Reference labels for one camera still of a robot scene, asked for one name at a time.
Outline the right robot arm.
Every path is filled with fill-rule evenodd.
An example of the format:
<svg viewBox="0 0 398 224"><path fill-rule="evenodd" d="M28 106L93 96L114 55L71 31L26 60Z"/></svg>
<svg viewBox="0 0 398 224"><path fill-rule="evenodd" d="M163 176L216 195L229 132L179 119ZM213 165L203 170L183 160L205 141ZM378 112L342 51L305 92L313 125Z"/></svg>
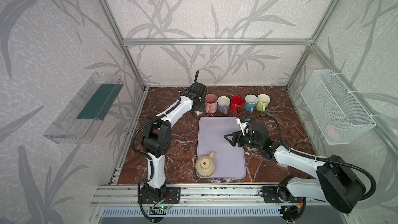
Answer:
<svg viewBox="0 0 398 224"><path fill-rule="evenodd" d="M226 134L233 146L257 149L267 160L293 167L308 174L309 178L288 176L274 191L282 202L296 199L315 199L329 203L342 213L349 214L355 205L369 198L376 188L372 175L341 157L318 157L286 147L283 142L270 138L264 125L241 124L240 131Z"/></svg>

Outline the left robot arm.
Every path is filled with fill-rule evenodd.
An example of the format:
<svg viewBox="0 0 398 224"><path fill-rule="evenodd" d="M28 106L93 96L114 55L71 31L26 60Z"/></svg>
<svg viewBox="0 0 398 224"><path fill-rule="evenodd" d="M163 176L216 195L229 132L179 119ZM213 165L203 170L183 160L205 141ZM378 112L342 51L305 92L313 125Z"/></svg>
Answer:
<svg viewBox="0 0 398 224"><path fill-rule="evenodd" d="M143 148L149 156L147 185L159 190L166 185L165 155L172 144L172 127L187 112L203 112L204 97L181 96L165 111L150 116L150 124L144 128Z"/></svg>

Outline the blue mug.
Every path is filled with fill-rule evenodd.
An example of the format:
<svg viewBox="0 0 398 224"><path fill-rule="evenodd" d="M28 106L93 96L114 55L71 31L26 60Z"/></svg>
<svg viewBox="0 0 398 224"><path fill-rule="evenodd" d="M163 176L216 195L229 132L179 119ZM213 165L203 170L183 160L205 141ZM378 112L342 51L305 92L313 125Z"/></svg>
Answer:
<svg viewBox="0 0 398 224"><path fill-rule="evenodd" d="M245 110L250 113L253 113L256 108L257 102L258 102L258 98L256 95L253 95L253 94L246 95L245 96L245 106L244 106Z"/></svg>

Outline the red mug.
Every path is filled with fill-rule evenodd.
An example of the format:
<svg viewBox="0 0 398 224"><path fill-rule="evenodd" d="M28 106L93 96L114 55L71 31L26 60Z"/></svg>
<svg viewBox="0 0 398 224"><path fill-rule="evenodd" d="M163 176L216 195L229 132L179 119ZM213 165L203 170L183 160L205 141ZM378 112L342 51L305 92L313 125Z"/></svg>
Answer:
<svg viewBox="0 0 398 224"><path fill-rule="evenodd" d="M244 103L244 100L243 100L243 98L242 97L240 97L240 96L233 96L232 98L231 98L231 103L230 103L230 110L232 111L232 112L234 112L234 113L239 113L239 112L241 112L241 109L242 109L242 107L243 107L243 103Z"/></svg>

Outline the pink patterned mug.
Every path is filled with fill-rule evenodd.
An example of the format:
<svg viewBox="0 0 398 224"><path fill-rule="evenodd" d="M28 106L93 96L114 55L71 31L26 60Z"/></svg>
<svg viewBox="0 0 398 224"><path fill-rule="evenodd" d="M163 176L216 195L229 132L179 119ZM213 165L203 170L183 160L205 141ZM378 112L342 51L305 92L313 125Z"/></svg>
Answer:
<svg viewBox="0 0 398 224"><path fill-rule="evenodd" d="M208 114L214 114L217 111L217 100L218 97L215 94L207 94L205 96L205 112Z"/></svg>

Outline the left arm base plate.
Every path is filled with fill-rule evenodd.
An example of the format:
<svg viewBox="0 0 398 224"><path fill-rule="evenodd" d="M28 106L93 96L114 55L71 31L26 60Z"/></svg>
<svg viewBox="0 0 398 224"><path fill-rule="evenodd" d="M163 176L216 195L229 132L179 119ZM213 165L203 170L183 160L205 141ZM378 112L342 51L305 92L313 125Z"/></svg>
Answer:
<svg viewBox="0 0 398 224"><path fill-rule="evenodd" d="M155 204L158 202L165 204L178 204L181 196L180 187L162 187L155 189L150 186L140 189L141 204Z"/></svg>

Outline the lavender mug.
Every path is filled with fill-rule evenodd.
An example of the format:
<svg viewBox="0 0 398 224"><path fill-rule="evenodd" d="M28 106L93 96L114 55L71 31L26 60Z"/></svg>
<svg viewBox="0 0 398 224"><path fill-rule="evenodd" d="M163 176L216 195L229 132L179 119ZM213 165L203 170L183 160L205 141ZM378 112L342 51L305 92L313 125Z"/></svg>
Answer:
<svg viewBox="0 0 398 224"><path fill-rule="evenodd" d="M217 100L217 110L226 115L230 109L231 100L227 96L220 96Z"/></svg>

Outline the light green mug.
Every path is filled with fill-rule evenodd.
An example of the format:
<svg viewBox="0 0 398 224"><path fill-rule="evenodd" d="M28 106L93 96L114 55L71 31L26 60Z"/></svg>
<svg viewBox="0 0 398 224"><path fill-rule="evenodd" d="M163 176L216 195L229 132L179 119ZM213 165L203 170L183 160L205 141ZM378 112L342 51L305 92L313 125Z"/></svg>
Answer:
<svg viewBox="0 0 398 224"><path fill-rule="evenodd" d="M256 109L259 112L264 112L271 101L270 97L267 94L259 94L257 99Z"/></svg>

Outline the beige stoneware mug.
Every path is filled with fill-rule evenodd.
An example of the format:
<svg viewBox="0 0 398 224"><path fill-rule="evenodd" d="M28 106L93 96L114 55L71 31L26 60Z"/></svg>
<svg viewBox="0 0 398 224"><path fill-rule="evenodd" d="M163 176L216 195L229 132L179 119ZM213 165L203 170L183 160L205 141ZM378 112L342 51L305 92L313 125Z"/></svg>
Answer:
<svg viewBox="0 0 398 224"><path fill-rule="evenodd" d="M215 171L215 153L201 156L195 164L196 173L199 177L210 177Z"/></svg>

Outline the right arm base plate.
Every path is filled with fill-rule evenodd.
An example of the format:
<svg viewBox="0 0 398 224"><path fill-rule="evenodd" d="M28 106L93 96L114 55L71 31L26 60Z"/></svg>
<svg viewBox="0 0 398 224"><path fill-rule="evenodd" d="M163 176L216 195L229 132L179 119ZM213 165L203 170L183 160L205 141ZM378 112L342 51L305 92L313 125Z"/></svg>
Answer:
<svg viewBox="0 0 398 224"><path fill-rule="evenodd" d="M294 197L284 186L264 186L258 195L263 198L265 203L298 205L303 200L303 198Z"/></svg>

